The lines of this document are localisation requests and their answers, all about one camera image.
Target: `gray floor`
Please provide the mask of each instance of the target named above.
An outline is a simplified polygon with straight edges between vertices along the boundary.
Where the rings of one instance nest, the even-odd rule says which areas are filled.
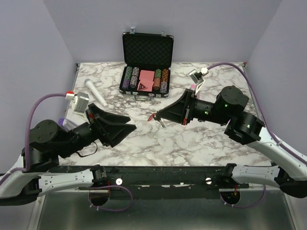
[[[241,205],[251,204],[262,191],[242,193]],[[123,207],[127,201],[109,201]],[[89,208],[86,193],[55,193],[45,199],[39,230],[292,230],[293,221],[283,193],[268,191],[249,209],[224,206],[220,200],[138,200],[126,212]]]

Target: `poker chip case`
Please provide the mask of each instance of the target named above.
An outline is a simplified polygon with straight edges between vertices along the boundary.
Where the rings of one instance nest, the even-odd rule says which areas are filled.
[[[134,95],[136,100],[138,95],[150,98],[167,97],[174,37],[165,34],[125,32],[122,39],[126,65],[119,91],[122,94]],[[148,79],[143,81],[148,74],[153,77],[152,84]]]

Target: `case lid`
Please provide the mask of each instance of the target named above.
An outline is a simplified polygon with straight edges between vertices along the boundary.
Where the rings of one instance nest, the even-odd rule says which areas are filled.
[[[123,34],[125,63],[130,66],[155,65],[170,67],[174,37],[160,34]]]

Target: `table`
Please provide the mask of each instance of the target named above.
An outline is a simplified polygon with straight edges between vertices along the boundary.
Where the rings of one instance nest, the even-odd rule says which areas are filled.
[[[148,122],[148,117],[167,105],[175,102],[186,88],[193,83],[188,73],[193,69],[210,66],[212,63],[172,63],[169,97],[154,98],[152,102],[135,101],[131,95],[119,93],[119,83],[125,64],[82,63],[76,78],[74,92],[89,94],[90,103],[108,112],[127,115],[130,124],[137,129],[129,134],[120,144],[103,147],[99,141],[98,152],[92,156],[79,158],[72,154],[60,159],[61,165],[115,165],[115,166],[206,166],[237,163],[244,165],[271,165],[270,160],[254,149],[242,146],[224,134],[225,126],[210,122],[191,121],[187,126],[164,121],[162,128],[156,121]],[[106,108],[94,98],[84,84],[91,79],[108,103]],[[201,99],[214,102],[223,87],[235,85],[249,98],[248,85],[240,73],[230,66],[220,66],[210,70],[205,76],[205,85],[201,89]],[[255,106],[250,99],[246,111],[255,114]],[[67,111],[68,119],[77,124],[86,120],[74,114],[71,105]],[[84,148],[82,155],[95,150],[92,144]]]

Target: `black cable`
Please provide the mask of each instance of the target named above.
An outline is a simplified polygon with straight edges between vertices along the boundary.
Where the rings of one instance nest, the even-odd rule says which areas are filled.
[[[94,155],[95,153],[97,153],[98,151],[98,145],[96,144],[96,142],[93,142],[95,145],[96,145],[96,150],[95,152],[91,153],[91,154],[88,154],[88,155],[81,155],[79,152],[76,152],[78,154],[79,157],[83,158],[83,157],[88,157],[88,156],[91,156],[91,155]]]

